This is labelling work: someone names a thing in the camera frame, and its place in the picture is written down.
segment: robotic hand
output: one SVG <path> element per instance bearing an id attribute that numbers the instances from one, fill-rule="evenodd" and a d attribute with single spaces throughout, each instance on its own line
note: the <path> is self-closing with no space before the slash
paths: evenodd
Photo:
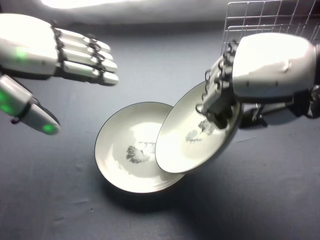
<path id="1" fill-rule="evenodd" d="M 282 33 L 243 37 L 239 44 L 228 45 L 207 74 L 202 104 L 196 110 L 220 129 L 228 125 L 236 102 L 256 106 L 244 112 L 241 128 L 320 117 L 320 45 L 303 37 Z"/>
<path id="2" fill-rule="evenodd" d="M 0 14 L 0 110 L 47 135 L 59 132 L 57 118 L 14 77 L 46 80 L 52 76 L 112 86 L 119 79 L 110 48 L 93 35 L 56 28 L 20 14 Z"/>

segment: ceramic plate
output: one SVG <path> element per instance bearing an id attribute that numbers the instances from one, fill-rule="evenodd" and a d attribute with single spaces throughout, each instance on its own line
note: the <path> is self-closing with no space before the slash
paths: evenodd
<path id="1" fill-rule="evenodd" d="M 116 187 L 133 193 L 166 189 L 183 174 L 159 168 L 155 158 L 156 140 L 172 106 L 141 102 L 127 106 L 102 126 L 94 155 L 103 176 Z"/>
<path id="2" fill-rule="evenodd" d="M 238 129 L 241 104 L 232 107 L 233 117 L 226 129 L 219 129 L 195 106 L 202 102 L 205 82 L 191 89 L 174 106 L 159 132 L 155 156 L 161 169 L 169 173 L 186 173 L 211 157 L 217 157 Z"/>

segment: plate rim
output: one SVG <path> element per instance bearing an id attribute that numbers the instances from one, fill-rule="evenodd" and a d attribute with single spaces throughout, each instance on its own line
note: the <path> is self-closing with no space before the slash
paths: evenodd
<path id="1" fill-rule="evenodd" d="M 125 191 L 125 192 L 128 192 L 128 193 L 133 193 L 133 194 L 151 194 L 151 193 L 157 193 L 157 192 L 161 192 L 161 191 L 164 191 L 164 190 L 172 187 L 174 184 L 176 184 L 177 182 L 179 182 L 179 181 L 185 176 L 185 174 L 184 174 L 184 173 L 170 173 L 170 172 L 169 172 L 170 174 L 176 174 L 176 175 L 182 175 L 182 176 L 181 176 L 179 179 L 175 180 L 171 185 L 169 185 L 169 186 L 167 186 L 167 187 L 165 187 L 165 188 L 161 187 L 160 189 L 156 189 L 156 190 L 153 190 L 153 191 L 129 191 L 129 190 L 123 189 L 123 188 L 121 188 L 121 187 L 113 184 L 111 181 L 109 181 L 109 180 L 105 177 L 105 175 L 101 172 L 101 170 L 100 170 L 100 168 L 99 168 L 99 165 L 98 165 L 98 162 L 97 162 L 96 146 L 97 146 L 97 140 L 98 140 L 98 137 L 99 137 L 99 135 L 100 135 L 101 130 L 104 128 L 104 126 L 107 124 L 107 122 L 108 122 L 114 115 L 116 115 L 118 112 L 122 111 L 123 109 L 129 108 L 129 107 L 132 107 L 132 106 L 138 105 L 138 104 L 161 104 L 161 105 L 166 105 L 166 106 L 168 106 L 168 107 L 171 107 L 171 110 L 174 108 L 173 106 L 171 106 L 171 105 L 169 105 L 169 104 L 167 104 L 167 103 L 163 103 L 163 102 L 159 102 L 159 101 L 140 101 L 140 102 L 136 102 L 136 103 L 130 104 L 130 105 L 128 105 L 128 106 L 125 106 L 125 107 L 121 108 L 120 110 L 116 111 L 115 113 L 113 113 L 113 114 L 104 122 L 104 124 L 101 126 L 98 134 L 96 135 L 95 142 L 94 142 L 94 148 L 93 148 L 94 160 L 95 160 L 95 164 L 96 164 L 96 166 L 97 166 L 100 174 L 105 178 L 105 180 L 107 180 L 107 181 L 108 181 L 110 184 L 112 184 L 114 187 L 116 187 L 116 188 L 118 188 L 118 189 L 120 189 L 120 190 L 122 190 L 122 191 Z M 164 170 L 159 166 L 159 164 L 158 164 L 158 162 L 157 162 L 157 159 L 156 159 L 155 161 L 156 161 L 156 164 L 158 165 L 158 167 L 159 167 L 162 171 L 164 171 Z"/>
<path id="2" fill-rule="evenodd" d="M 155 161 L 156 161 L 156 163 L 158 164 L 158 166 L 159 166 L 163 171 L 165 171 L 165 172 L 167 172 L 167 173 L 171 173 L 171 174 L 188 174 L 188 173 L 191 173 L 191 172 L 195 171 L 195 170 L 196 170 L 197 168 L 199 168 L 199 167 L 203 167 L 203 165 L 205 165 L 206 163 L 211 162 L 211 161 L 209 161 L 210 159 L 213 161 L 214 159 L 216 159 L 216 158 L 226 149 L 226 147 L 227 147 L 227 146 L 229 145 L 229 143 L 232 141 L 232 139 L 234 138 L 236 132 L 237 132 L 238 129 L 239 129 L 239 125 L 240 125 L 240 123 L 241 123 L 241 119 L 242 119 L 242 116 L 243 116 L 243 107 L 244 107 L 244 105 L 243 105 L 241 102 L 238 102 L 238 103 L 240 104 L 240 106 L 239 106 L 240 110 L 239 110 L 239 116 L 237 117 L 237 120 L 235 121 L 235 124 L 234 124 L 234 126 L 235 126 L 235 127 L 234 127 L 234 130 L 231 131 L 231 134 L 230 134 L 229 139 L 226 140 L 226 141 L 222 144 L 222 146 L 221 146 L 212 156 L 210 156 L 208 159 L 206 159 L 206 160 L 203 161 L 202 163 L 199 163 L 199 164 L 195 165 L 194 167 L 192 167 L 191 169 L 186 170 L 186 171 L 169 172 L 169 171 L 167 171 L 167 170 L 164 170 L 164 169 L 160 166 L 160 164 L 158 163 L 158 160 L 157 160 L 157 141 L 158 141 L 158 138 L 159 138 L 161 129 L 162 129 L 162 127 L 164 126 L 164 123 L 166 122 L 167 118 L 169 117 L 170 113 L 173 111 L 173 109 L 175 108 L 175 106 L 176 106 L 189 92 L 191 92 L 193 89 L 195 89 L 196 87 L 198 87 L 199 85 L 201 85 L 201 84 L 203 84 L 203 83 L 205 83 L 205 82 L 206 82 L 206 81 L 200 82 L 199 84 L 197 84 L 196 86 L 194 86 L 193 88 L 191 88 L 186 94 L 184 94 L 184 95 L 179 99 L 179 101 L 177 101 L 176 104 L 173 106 L 173 108 L 171 109 L 171 111 L 169 112 L 169 114 L 166 116 L 163 124 L 161 125 L 161 128 L 160 128 L 160 131 L 159 131 L 159 133 L 158 133 L 158 136 L 156 137 L 156 142 L 155 142 L 155 154 L 154 154 L 154 155 L 155 155 Z"/>

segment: wire rack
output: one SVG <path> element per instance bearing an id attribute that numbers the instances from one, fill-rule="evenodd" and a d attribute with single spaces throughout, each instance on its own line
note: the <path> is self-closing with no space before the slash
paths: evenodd
<path id="1" fill-rule="evenodd" d="M 320 42 L 320 0 L 241 1 L 228 4 L 221 53 L 233 40 L 257 33 L 285 33 Z"/>

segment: gray tabletop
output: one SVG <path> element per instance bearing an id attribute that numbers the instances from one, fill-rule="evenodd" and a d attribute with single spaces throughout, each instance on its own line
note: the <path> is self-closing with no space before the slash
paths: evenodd
<path id="1" fill-rule="evenodd" d="M 159 194 L 110 185 L 94 159 L 104 122 L 127 105 L 174 105 L 220 54 L 212 24 L 74 26 L 108 43 L 120 84 L 23 80 L 61 122 L 49 137 L 0 114 L 1 240 L 320 238 L 320 121 L 238 131 L 205 168 Z"/>

